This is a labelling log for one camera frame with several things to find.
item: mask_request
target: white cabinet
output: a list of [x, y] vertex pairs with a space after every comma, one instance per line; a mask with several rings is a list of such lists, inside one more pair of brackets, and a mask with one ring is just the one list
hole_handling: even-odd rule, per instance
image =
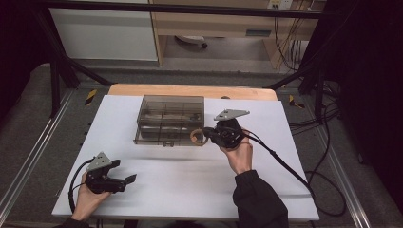
[[[147, 0], [107, 1], [148, 3]], [[149, 12], [83, 9], [50, 9], [50, 12], [71, 58], [158, 60]]]

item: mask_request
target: gray floor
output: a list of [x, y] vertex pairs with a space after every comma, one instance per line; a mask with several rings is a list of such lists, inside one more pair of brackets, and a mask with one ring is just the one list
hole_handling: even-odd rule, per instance
[[[263, 64], [263, 62], [267, 64], [268, 57], [264, 55], [262, 42], [211, 38], [208, 44], [207, 49], [200, 49], [178, 43], [172, 38], [168, 41], [165, 66], [144, 64], [141, 67], [118, 69], [117, 64], [108, 62], [111, 63], [110, 67], [107, 69], [98, 67], [95, 71], [114, 82], [137, 84], [261, 87], [284, 77], [284, 73], [269, 69], [270, 67], [267, 68]], [[202, 67], [195, 67], [197, 61], [204, 61], [204, 70]], [[93, 84], [85, 76], [81, 78], [86, 86], [74, 90], [65, 116], [11, 209], [4, 227], [16, 227], [12, 224], [18, 224], [17, 227], [51, 227], [52, 224], [63, 221], [50, 214], [57, 200], [56, 194], [63, 187], [80, 151], [80, 143], [86, 138], [85, 132], [90, 128], [88, 124], [92, 122], [103, 95], [108, 91], [107, 87]], [[298, 103], [312, 102], [311, 96], [298, 96], [294, 90], [297, 84], [298, 82], [292, 82], [278, 91], [278, 98], [283, 101], [290, 123], [312, 119], [307, 108], [288, 105], [290, 94], [295, 96]], [[92, 87], [97, 87], [98, 92], [92, 104], [85, 106], [86, 96]], [[0, 166], [2, 183], [0, 196], [6, 194], [19, 168], [40, 137], [49, 120], [50, 108], [49, 72], [46, 67], [40, 67], [32, 72], [21, 101], [0, 124], [0, 151], [3, 161]], [[340, 158], [372, 227], [403, 227], [402, 215], [372, 167], [357, 162], [357, 154], [344, 122], [334, 119], [330, 122], [330, 129], [332, 147]], [[298, 134], [294, 140], [303, 168], [312, 170], [323, 153], [317, 131], [312, 129]], [[336, 181], [334, 171], [327, 161], [319, 171]], [[317, 192], [318, 205], [331, 212], [340, 210], [341, 200], [329, 184], [320, 178], [315, 178], [313, 187]], [[322, 213], [319, 215], [320, 221], [316, 222], [317, 227], [355, 227], [349, 211], [340, 218], [329, 217]], [[121, 221], [110, 220], [106, 223], [122, 224]], [[309, 227], [310, 224], [298, 226]]]

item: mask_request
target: hand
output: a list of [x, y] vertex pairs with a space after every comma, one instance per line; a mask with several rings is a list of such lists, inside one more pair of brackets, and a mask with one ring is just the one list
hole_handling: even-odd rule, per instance
[[220, 150], [227, 156], [229, 165], [237, 175], [252, 169], [253, 146], [247, 137], [234, 149], [220, 147]]
[[[82, 176], [81, 183], [86, 182], [86, 172]], [[107, 197], [110, 196], [110, 192], [103, 192], [101, 194], [95, 194], [83, 184], [78, 190], [77, 206], [74, 210], [72, 219], [84, 221], [87, 220], [91, 214], [99, 207]]]

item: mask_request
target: white table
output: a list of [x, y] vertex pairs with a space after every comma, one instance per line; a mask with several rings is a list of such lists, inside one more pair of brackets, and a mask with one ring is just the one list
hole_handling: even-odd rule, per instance
[[[123, 193], [106, 199], [94, 217], [237, 219], [237, 207], [232, 200], [235, 174], [216, 145], [209, 142], [203, 147], [162, 147], [133, 142], [142, 98], [104, 96], [52, 215], [71, 215], [67, 192], [73, 174], [84, 161], [103, 151], [111, 160], [121, 160], [119, 167], [110, 170], [111, 178], [137, 174], [137, 179]], [[304, 177], [281, 102], [205, 98], [204, 125], [215, 126], [214, 117], [225, 108], [249, 110], [249, 115], [238, 118], [240, 125], [257, 134]], [[290, 221], [318, 220], [309, 191], [256, 143], [253, 167], [278, 192], [288, 208]]]

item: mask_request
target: transparent plastic box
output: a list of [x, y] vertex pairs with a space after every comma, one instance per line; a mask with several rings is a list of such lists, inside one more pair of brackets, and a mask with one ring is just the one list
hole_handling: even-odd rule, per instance
[[194, 145], [190, 133], [204, 127], [204, 98], [144, 95], [137, 125], [136, 144]]

